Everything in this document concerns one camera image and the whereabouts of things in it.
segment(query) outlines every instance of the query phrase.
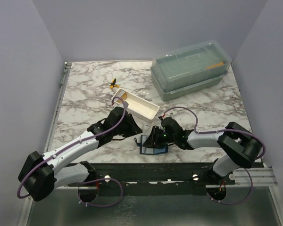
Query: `small blue object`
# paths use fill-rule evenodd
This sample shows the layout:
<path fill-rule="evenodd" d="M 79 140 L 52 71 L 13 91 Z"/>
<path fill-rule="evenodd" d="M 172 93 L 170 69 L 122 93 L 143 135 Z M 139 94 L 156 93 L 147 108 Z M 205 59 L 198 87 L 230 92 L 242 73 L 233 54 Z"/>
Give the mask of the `small blue object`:
<path fill-rule="evenodd" d="M 168 147 L 165 148 L 146 148 L 143 147 L 142 144 L 148 139 L 149 136 L 141 135 L 141 141 L 138 143 L 137 139 L 134 138 L 134 141 L 136 142 L 137 146 L 139 146 L 140 154 L 148 154 L 148 155 L 156 155 L 156 154 L 164 154 L 168 152 Z"/>

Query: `white tray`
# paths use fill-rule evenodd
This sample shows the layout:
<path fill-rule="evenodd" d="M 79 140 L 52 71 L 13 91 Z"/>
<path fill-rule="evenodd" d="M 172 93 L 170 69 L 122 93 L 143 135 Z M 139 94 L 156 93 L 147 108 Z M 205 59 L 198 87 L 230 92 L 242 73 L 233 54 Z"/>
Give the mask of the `white tray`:
<path fill-rule="evenodd" d="M 154 119 L 155 115 L 159 111 L 158 105 L 144 100 L 141 97 L 138 97 L 124 89 L 118 89 L 112 98 L 114 97 L 121 97 L 129 104 L 127 108 L 128 113 L 131 113 L 132 115 L 145 121 L 151 121 Z"/>

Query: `yellow and black pliers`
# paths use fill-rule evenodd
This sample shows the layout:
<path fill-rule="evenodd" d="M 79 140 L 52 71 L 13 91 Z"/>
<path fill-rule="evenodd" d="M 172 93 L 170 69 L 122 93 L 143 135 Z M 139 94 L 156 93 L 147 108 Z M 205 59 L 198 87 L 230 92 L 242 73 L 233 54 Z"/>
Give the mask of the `yellow and black pliers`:
<path fill-rule="evenodd" d="M 112 83 L 110 84 L 110 88 L 111 88 L 111 89 L 113 89 L 114 87 L 119 87 L 119 85 L 116 85 L 116 84 L 115 84 L 116 81 L 117 81 L 117 79 L 114 79 L 114 80 L 112 81 Z"/>

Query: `marble table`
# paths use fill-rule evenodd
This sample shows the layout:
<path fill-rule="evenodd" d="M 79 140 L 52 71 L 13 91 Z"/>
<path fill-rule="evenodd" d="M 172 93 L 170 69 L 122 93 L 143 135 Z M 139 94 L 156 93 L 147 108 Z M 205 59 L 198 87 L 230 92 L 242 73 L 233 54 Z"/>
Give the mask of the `marble table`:
<path fill-rule="evenodd" d="M 86 131 L 91 124 L 108 116 L 112 110 L 111 98 L 117 90 L 109 88 L 113 78 L 117 79 L 117 84 L 121 87 L 149 93 L 133 92 L 160 106 L 157 117 L 150 123 L 134 117 L 143 134 L 150 134 L 152 126 L 160 125 L 158 116 L 173 106 L 184 106 L 193 110 L 199 118 L 199 131 L 224 128 L 230 121 L 235 121 L 250 130 L 231 68 L 218 85 L 163 102 L 152 83 L 150 66 L 151 61 L 72 63 L 51 150 L 68 143 Z M 175 109 L 173 113 L 184 129 L 193 128 L 195 118 L 191 113 L 183 109 Z M 175 145 L 169 148 L 168 153 L 154 156 L 141 155 L 139 150 L 133 137 L 130 137 L 123 141 L 112 141 L 81 156 L 75 162 L 213 162 L 225 154 L 221 148 L 181 150 Z"/>

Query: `translucent plastic lid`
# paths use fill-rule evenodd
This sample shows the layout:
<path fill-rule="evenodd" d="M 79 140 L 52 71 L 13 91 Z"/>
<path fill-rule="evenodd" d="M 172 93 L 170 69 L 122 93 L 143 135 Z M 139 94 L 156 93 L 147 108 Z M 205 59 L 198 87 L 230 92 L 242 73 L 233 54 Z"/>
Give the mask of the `translucent plastic lid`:
<path fill-rule="evenodd" d="M 216 41 L 209 41 L 156 57 L 151 70 L 169 92 L 224 74 L 231 61 Z"/>

